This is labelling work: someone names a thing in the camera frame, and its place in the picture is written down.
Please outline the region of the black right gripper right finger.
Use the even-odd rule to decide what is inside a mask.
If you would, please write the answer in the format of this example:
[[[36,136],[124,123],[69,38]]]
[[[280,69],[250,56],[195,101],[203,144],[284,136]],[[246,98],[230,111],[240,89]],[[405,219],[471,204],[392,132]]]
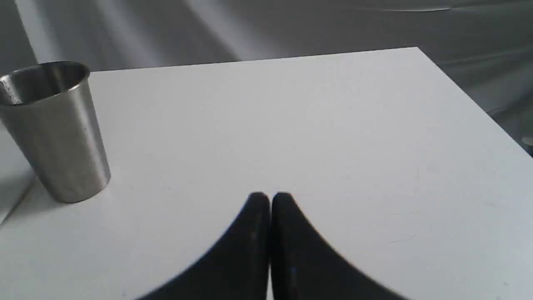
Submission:
[[[275,300],[399,300],[324,240],[288,192],[272,200],[271,280]]]

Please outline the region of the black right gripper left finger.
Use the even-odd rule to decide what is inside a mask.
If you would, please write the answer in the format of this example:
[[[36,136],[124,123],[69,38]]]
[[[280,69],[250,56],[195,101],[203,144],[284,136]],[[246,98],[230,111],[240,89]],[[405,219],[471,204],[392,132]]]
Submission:
[[[227,231],[202,258],[143,299],[266,299],[270,222],[268,196],[252,192]]]

